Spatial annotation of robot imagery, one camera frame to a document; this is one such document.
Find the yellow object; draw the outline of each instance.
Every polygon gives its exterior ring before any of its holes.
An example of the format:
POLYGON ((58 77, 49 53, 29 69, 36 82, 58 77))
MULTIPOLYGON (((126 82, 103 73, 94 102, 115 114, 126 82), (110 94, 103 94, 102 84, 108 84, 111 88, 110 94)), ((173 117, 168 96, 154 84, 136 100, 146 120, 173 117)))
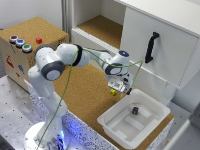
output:
POLYGON ((116 92, 116 90, 111 89, 111 90, 110 90, 110 94, 111 94, 112 96, 115 96, 115 95, 117 95, 117 92, 116 92))

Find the gray floor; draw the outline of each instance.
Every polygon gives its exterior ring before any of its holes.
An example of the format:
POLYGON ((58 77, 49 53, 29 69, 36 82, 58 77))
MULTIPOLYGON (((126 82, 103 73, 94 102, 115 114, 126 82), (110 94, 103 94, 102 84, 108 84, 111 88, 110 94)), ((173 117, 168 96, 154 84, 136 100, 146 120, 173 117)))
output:
POLYGON ((0 78, 5 76, 5 75, 6 75, 6 72, 5 72, 5 69, 4 69, 4 64, 3 64, 3 60, 2 60, 1 52, 0 52, 0 78))

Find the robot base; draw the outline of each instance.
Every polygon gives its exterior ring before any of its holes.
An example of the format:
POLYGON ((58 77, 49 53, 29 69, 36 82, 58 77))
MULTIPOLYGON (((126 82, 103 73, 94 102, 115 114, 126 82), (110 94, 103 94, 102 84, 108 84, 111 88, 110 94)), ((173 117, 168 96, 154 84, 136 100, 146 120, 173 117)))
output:
MULTIPOLYGON (((47 146, 40 146, 38 149, 38 144, 35 142, 34 138, 36 137, 39 130, 44 125, 44 122, 40 122, 32 126, 25 134, 24 137, 24 150, 49 150, 47 146)), ((70 139, 65 138, 65 144, 69 145, 70 139)))

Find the cabinet door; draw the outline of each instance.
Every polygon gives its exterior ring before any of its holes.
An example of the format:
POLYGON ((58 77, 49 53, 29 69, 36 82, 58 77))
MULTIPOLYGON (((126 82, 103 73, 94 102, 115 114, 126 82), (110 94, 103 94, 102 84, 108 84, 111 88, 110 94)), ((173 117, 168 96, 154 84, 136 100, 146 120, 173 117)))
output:
POLYGON ((143 67, 179 86, 198 38, 127 8, 120 49, 129 52, 133 61, 145 61, 153 32, 160 37, 154 41, 153 60, 143 67))

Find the white cabinet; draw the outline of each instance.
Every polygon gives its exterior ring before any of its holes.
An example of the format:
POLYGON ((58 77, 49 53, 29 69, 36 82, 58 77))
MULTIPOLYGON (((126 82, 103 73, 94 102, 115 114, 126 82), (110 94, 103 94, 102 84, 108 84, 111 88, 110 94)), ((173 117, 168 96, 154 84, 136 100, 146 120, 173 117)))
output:
POLYGON ((143 72, 181 89, 200 69, 198 5, 183 0, 72 0, 70 7, 73 43, 113 54, 125 50, 132 62, 144 61, 156 32, 160 36, 154 40, 153 60, 144 63, 143 72))

